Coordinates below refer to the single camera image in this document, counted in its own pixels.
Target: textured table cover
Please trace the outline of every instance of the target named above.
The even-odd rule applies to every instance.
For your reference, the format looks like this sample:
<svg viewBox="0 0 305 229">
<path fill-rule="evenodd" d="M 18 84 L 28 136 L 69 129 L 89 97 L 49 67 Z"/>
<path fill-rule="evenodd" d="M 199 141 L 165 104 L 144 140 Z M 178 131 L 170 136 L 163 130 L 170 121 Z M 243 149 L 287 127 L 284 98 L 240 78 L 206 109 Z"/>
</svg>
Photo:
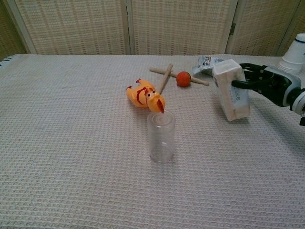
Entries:
<svg viewBox="0 0 305 229">
<path fill-rule="evenodd" d="M 276 65 L 280 57 L 217 55 Z M 192 71 L 199 56 L 15 55 L 0 66 L 0 226 L 305 228 L 305 127 L 250 91 L 228 122 L 210 86 L 163 95 L 176 116 L 168 164 L 148 154 L 146 109 L 125 95 L 149 67 Z M 298 74 L 305 86 L 305 67 Z"/>
</svg>

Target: rubber chicken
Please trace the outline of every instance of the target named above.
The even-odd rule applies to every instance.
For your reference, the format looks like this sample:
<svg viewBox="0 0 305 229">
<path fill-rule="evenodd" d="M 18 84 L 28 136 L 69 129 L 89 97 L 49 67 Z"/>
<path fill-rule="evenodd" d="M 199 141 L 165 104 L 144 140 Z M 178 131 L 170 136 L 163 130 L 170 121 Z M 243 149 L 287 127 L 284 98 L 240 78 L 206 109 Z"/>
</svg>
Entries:
<svg viewBox="0 0 305 229">
<path fill-rule="evenodd" d="M 135 88 L 126 88 L 126 95 L 136 107 L 149 108 L 153 112 L 164 113 L 165 100 L 162 95 L 156 92 L 155 87 L 147 80 L 138 79 L 140 83 Z"/>
</svg>

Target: tissue box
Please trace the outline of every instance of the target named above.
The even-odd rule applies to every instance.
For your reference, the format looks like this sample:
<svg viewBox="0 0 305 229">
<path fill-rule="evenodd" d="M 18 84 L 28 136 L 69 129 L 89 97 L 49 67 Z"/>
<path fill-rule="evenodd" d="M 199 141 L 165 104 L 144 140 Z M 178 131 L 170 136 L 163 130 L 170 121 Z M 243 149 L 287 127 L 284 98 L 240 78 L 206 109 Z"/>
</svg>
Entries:
<svg viewBox="0 0 305 229">
<path fill-rule="evenodd" d="M 249 117 L 250 105 L 248 90 L 233 87 L 233 80 L 245 81 L 242 67 L 233 59 L 213 65 L 215 81 L 221 107 L 228 121 Z"/>
</svg>

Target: small red ball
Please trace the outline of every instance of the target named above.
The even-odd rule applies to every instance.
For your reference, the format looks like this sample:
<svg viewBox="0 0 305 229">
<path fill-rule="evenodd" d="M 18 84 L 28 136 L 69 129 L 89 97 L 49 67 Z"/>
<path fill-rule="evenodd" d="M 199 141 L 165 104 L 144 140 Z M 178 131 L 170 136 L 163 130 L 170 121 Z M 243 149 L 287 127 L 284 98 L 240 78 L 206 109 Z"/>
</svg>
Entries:
<svg viewBox="0 0 305 229">
<path fill-rule="evenodd" d="M 177 74 L 176 80 L 179 87 L 187 87 L 191 82 L 191 75 L 187 72 L 180 72 Z"/>
</svg>

